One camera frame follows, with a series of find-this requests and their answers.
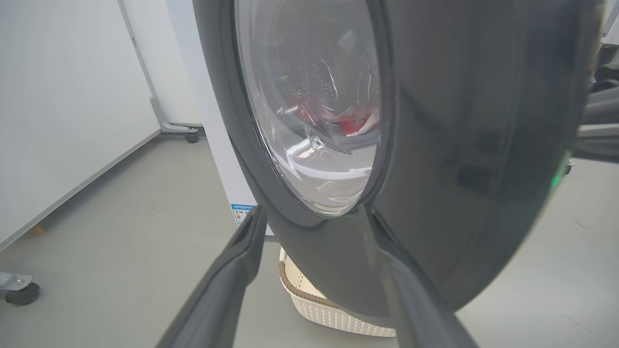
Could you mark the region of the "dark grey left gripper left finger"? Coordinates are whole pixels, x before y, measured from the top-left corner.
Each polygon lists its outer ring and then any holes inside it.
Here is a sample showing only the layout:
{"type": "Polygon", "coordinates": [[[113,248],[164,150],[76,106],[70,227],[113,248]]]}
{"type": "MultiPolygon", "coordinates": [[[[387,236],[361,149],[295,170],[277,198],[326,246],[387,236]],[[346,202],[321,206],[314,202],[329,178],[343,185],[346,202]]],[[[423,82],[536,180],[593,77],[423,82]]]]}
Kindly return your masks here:
{"type": "Polygon", "coordinates": [[[170,324],[158,348],[231,348],[246,287],[256,278],[267,212],[254,206],[170,324]]]}

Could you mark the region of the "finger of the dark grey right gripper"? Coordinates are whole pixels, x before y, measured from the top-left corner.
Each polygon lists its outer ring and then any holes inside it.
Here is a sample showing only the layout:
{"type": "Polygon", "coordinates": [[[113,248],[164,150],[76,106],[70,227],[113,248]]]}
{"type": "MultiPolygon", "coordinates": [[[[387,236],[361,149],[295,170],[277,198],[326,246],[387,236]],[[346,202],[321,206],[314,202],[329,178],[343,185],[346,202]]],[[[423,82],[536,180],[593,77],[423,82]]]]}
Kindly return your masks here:
{"type": "Polygon", "coordinates": [[[619,126],[581,127],[573,146],[573,157],[584,160],[619,162],[619,126]]]}
{"type": "Polygon", "coordinates": [[[619,123],[619,88],[591,93],[584,110],[583,125],[619,123]]]}

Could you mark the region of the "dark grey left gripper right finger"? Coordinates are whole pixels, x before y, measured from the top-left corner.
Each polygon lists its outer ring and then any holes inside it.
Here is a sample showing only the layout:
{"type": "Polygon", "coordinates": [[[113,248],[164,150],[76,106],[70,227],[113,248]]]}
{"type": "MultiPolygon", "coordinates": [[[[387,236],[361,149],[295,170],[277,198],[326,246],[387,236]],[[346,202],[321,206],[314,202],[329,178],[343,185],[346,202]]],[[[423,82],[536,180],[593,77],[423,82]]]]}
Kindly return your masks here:
{"type": "Polygon", "coordinates": [[[400,348],[476,348],[425,271],[367,204],[363,220],[368,263],[384,289],[400,348]]]}

